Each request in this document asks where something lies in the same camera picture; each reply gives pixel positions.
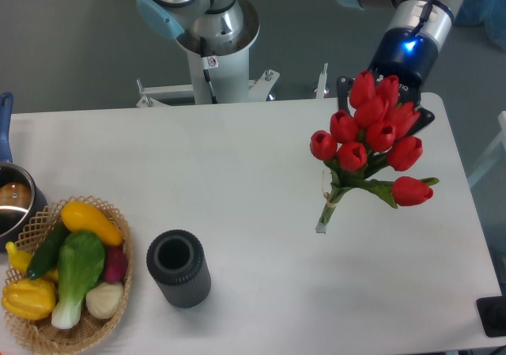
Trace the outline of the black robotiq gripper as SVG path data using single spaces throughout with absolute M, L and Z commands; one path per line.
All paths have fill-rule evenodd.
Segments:
M 393 28 L 383 35 L 368 70 L 384 78 L 396 76 L 400 101 L 413 102 L 415 106 L 418 106 L 421 102 L 421 89 L 438 54 L 437 46 L 428 37 L 413 36 L 408 28 Z M 336 83 L 338 109 L 349 112 L 349 93 L 354 79 L 340 76 Z M 406 134 L 407 136 L 416 135 L 435 120 L 434 113 L 426 108 L 419 107 L 417 112 L 420 115 Z

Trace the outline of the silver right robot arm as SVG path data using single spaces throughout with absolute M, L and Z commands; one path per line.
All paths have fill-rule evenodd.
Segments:
M 464 0 L 337 0 L 355 9 L 393 7 L 368 70 L 398 78 L 401 101 L 419 105 L 421 90 Z

